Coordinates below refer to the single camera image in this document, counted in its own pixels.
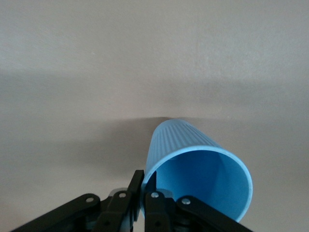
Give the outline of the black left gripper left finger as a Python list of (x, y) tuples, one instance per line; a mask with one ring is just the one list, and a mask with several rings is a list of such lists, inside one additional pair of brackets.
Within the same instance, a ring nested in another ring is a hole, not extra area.
[(144, 171), (136, 170), (127, 188), (105, 200), (88, 193), (18, 227), (16, 232), (131, 232), (140, 210)]

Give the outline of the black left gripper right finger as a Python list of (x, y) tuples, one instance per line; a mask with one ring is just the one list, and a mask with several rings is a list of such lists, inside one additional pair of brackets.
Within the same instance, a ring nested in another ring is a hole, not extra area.
[(196, 197), (185, 195), (178, 200), (167, 197), (156, 187), (156, 173), (144, 189), (146, 232), (250, 232), (232, 218)]

